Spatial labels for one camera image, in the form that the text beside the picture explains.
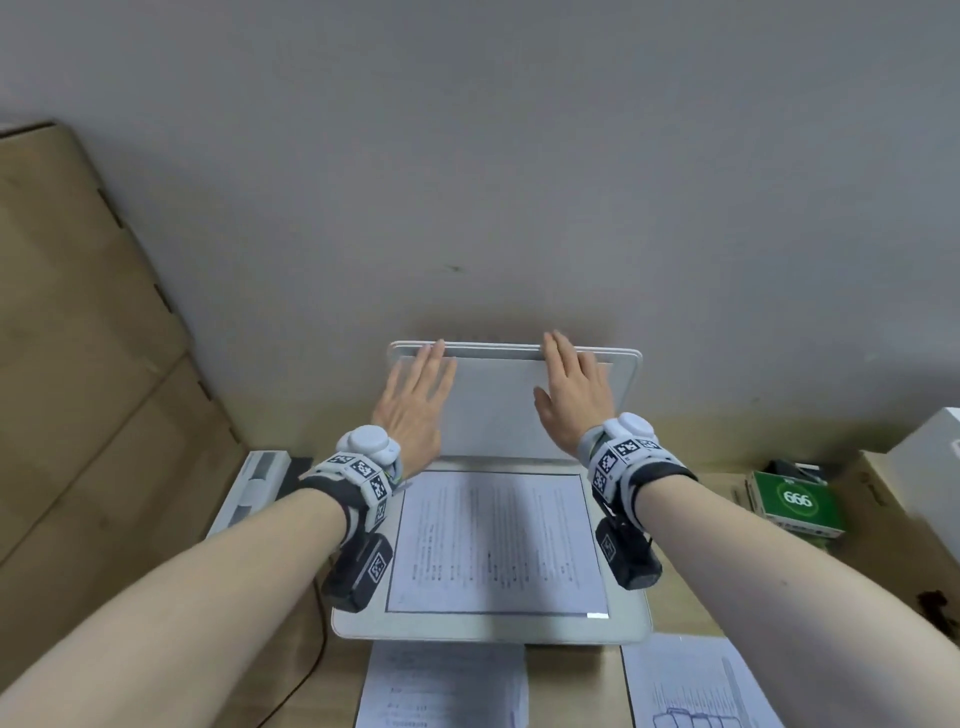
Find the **desk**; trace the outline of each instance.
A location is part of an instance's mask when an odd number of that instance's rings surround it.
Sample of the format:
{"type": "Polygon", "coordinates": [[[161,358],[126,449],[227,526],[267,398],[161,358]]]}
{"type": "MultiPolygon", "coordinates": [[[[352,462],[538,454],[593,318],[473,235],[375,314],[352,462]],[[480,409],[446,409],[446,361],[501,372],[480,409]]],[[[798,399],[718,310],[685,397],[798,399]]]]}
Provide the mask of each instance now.
{"type": "MultiPolygon", "coordinates": [[[[743,475],[702,476],[712,491],[743,502],[743,475]]],[[[658,550],[663,577],[647,591],[659,632],[721,635],[707,610],[658,550]]],[[[371,643],[329,634],[324,660],[270,721],[269,728],[352,728],[367,675],[371,643]]],[[[310,669],[323,644],[312,590],[253,662],[216,728],[254,728],[310,669]]],[[[602,725],[632,728],[619,647],[527,647],[530,728],[602,725]]]]}

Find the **gray wall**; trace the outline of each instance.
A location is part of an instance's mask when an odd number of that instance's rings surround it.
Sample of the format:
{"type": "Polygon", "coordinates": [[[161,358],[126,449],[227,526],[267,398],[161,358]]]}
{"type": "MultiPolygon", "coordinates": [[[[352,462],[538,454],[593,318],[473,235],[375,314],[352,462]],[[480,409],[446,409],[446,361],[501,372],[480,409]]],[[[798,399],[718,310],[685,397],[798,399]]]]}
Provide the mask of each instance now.
{"type": "Polygon", "coordinates": [[[960,402],[958,23],[6,0],[0,113],[78,131],[257,444],[362,419],[392,339],[556,326],[690,456],[813,455],[960,402]]]}

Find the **document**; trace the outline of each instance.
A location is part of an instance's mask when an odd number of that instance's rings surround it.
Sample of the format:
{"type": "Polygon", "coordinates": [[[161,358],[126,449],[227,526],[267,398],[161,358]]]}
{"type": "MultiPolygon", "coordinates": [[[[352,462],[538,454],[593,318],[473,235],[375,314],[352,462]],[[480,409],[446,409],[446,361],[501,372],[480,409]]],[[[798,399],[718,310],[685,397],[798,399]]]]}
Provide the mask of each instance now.
{"type": "Polygon", "coordinates": [[[578,475],[428,471],[403,497],[391,612],[607,614],[578,475]]]}
{"type": "Polygon", "coordinates": [[[373,644],[356,728],[526,728],[522,644],[373,644]]]}
{"type": "Polygon", "coordinates": [[[783,728],[729,640],[654,634],[621,651],[636,728],[783,728]]]}

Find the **finger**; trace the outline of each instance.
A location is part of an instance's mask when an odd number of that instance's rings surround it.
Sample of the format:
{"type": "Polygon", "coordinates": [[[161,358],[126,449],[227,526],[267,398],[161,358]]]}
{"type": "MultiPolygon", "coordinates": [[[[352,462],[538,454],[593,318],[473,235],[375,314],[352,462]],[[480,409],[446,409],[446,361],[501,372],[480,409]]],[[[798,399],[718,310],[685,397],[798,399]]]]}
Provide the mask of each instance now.
{"type": "Polygon", "coordinates": [[[550,395],[540,387],[534,387],[534,406],[540,416],[541,425],[546,427],[547,423],[553,421],[553,401],[550,399],[550,395]]]}
{"type": "Polygon", "coordinates": [[[417,386],[414,387],[415,395],[423,395],[426,397],[430,394],[430,390],[433,389],[433,385],[437,381],[440,362],[444,358],[444,348],[445,344],[443,339],[433,345],[433,348],[430,350],[430,355],[426,359],[426,364],[423,365],[423,373],[420,375],[420,381],[417,382],[417,386]]]}
{"type": "Polygon", "coordinates": [[[580,362],[577,360],[577,350],[573,344],[559,331],[553,332],[553,338],[557,342],[557,349],[560,351],[560,359],[564,361],[564,370],[567,376],[581,374],[580,362]]]}
{"type": "Polygon", "coordinates": [[[551,385],[563,379],[564,361],[560,359],[560,352],[557,350],[557,341],[552,333],[543,335],[543,359],[546,361],[547,380],[551,385]]]}
{"type": "Polygon", "coordinates": [[[444,378],[440,380],[440,384],[437,385],[437,391],[433,393],[433,397],[430,398],[430,401],[435,402],[438,407],[443,407],[444,402],[446,402],[446,396],[450,394],[450,390],[453,389],[453,378],[456,375],[457,360],[447,359],[446,369],[444,370],[444,378]]]}
{"type": "Polygon", "coordinates": [[[410,372],[407,374],[407,380],[403,382],[403,394],[409,395],[414,391],[417,382],[420,381],[420,372],[423,371],[423,365],[426,364],[426,357],[430,355],[430,345],[424,344],[417,352],[414,363],[410,365],[410,372]]]}
{"type": "Polygon", "coordinates": [[[597,357],[593,352],[578,352],[577,358],[580,360],[580,371],[584,373],[587,379],[597,378],[597,357]]]}
{"type": "Polygon", "coordinates": [[[389,400],[394,395],[394,390],[396,389],[396,382],[400,379],[400,371],[403,369],[403,362],[398,361],[394,368],[390,370],[390,375],[387,377],[387,385],[383,388],[382,400],[389,400]]]}

